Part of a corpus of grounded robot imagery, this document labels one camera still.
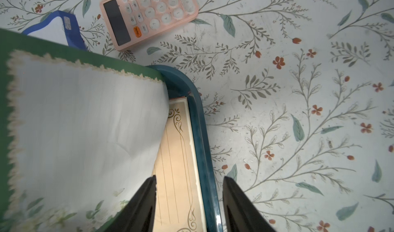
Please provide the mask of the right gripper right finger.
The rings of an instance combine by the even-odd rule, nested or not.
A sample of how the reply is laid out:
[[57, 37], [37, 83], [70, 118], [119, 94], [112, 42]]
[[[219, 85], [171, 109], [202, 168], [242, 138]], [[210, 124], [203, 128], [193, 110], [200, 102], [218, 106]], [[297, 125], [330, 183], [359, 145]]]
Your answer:
[[229, 232], [275, 232], [235, 180], [224, 177], [223, 204]]

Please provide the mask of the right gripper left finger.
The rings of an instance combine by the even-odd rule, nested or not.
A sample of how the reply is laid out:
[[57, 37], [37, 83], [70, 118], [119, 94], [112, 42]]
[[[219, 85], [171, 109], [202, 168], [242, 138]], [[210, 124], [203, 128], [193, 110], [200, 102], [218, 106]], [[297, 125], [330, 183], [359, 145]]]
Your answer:
[[156, 211], [156, 176], [149, 177], [106, 228], [107, 232], [152, 232]]

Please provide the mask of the teal plastic storage box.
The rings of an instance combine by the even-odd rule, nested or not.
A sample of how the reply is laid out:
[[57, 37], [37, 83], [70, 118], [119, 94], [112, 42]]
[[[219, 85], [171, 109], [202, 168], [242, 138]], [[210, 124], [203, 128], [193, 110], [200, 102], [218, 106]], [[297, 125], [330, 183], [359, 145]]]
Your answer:
[[173, 67], [156, 64], [150, 65], [149, 68], [162, 74], [170, 99], [178, 97], [187, 98], [206, 227], [209, 232], [222, 232], [223, 222], [220, 212], [220, 202], [216, 189], [205, 115], [199, 91], [184, 73]]

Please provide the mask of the blue bordered stationery paper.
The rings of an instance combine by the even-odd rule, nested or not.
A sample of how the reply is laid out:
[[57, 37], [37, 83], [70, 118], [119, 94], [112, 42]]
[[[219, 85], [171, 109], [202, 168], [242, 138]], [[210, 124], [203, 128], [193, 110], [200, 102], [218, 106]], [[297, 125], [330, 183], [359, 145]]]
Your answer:
[[65, 11], [57, 10], [50, 13], [40, 23], [25, 29], [22, 34], [87, 50], [76, 16]]

